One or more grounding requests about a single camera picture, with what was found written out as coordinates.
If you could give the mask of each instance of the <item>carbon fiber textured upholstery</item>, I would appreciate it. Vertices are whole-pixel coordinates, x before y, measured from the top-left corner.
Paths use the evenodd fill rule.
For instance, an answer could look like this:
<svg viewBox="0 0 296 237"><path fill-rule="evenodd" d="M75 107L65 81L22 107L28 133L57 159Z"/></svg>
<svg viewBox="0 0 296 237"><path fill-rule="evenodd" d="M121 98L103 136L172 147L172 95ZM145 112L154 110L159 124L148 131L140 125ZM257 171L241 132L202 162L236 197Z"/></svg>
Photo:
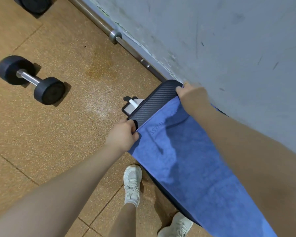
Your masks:
<svg viewBox="0 0 296 237"><path fill-rule="evenodd" d="M177 96L175 88L182 86L177 80L167 80L161 83L127 118L134 120L136 127L141 127L154 113L169 100Z"/></svg>

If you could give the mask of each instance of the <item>towel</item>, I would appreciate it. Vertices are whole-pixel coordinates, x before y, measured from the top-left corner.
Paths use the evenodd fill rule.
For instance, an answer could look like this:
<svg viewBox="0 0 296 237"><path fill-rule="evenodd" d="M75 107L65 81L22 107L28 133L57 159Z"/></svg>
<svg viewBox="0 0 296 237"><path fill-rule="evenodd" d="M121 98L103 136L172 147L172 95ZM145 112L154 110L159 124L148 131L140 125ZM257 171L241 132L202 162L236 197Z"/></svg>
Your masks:
<svg viewBox="0 0 296 237"><path fill-rule="evenodd" d="M276 236L178 97L137 131L140 138L129 153L209 234Z"/></svg>

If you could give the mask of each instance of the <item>gray wall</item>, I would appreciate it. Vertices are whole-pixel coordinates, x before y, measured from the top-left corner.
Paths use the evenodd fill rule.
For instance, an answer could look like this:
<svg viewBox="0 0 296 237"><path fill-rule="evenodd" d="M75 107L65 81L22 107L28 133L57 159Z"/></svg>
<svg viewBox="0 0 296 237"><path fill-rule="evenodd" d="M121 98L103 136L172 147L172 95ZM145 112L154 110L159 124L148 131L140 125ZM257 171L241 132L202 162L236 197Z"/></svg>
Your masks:
<svg viewBox="0 0 296 237"><path fill-rule="evenodd" d="M296 0L93 1L173 78L296 152Z"/></svg>

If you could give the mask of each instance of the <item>person's left arm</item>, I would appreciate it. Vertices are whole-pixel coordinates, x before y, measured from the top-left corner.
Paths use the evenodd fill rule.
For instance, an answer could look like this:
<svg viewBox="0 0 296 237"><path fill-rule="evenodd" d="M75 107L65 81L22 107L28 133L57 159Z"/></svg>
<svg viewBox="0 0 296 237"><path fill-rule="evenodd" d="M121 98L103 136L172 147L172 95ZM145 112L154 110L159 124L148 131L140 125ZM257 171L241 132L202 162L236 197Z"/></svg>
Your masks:
<svg viewBox="0 0 296 237"><path fill-rule="evenodd" d="M40 185L2 215L0 237L65 236L107 170L138 140L134 132L132 120L121 120L100 151Z"/></svg>

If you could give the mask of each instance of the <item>brown speckled floor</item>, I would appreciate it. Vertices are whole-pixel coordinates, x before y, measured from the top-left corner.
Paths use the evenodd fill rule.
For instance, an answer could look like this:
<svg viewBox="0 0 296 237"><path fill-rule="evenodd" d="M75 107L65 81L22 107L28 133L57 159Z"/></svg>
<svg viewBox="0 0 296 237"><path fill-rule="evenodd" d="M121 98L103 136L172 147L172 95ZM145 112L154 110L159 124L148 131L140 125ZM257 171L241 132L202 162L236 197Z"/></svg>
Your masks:
<svg viewBox="0 0 296 237"><path fill-rule="evenodd" d="M35 19L0 0L0 60L21 55L71 89L59 106L33 98L33 87L0 79L0 214L17 199L99 149L122 117L125 95L146 97L159 81L67 0ZM125 154L108 171L67 234L106 236L123 203L122 176L135 160ZM175 208L144 175L138 236L156 236ZM207 236L194 225L188 236Z"/></svg>

